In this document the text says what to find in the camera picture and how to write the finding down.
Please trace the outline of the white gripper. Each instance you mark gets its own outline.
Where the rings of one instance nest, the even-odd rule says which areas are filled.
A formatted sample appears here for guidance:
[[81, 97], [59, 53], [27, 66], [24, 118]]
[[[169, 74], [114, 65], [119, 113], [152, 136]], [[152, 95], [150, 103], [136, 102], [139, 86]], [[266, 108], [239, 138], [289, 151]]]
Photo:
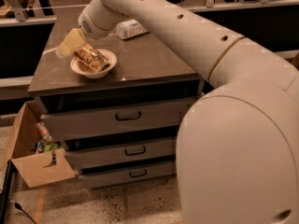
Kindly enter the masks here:
[[126, 19], [126, 15], [106, 7], [100, 0], [92, 0], [78, 17], [80, 29], [72, 29], [55, 53], [60, 59], [67, 58], [86, 44], [86, 36], [97, 40], [108, 35], [118, 23]]

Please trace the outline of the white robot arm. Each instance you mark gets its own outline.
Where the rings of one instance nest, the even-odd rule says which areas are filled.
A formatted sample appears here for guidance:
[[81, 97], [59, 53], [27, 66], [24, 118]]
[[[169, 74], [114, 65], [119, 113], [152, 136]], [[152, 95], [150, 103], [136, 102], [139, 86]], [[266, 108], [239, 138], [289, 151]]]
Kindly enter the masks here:
[[127, 17], [212, 86], [180, 124], [185, 224], [299, 224], [299, 72], [275, 53], [165, 0], [92, 0], [67, 57]]

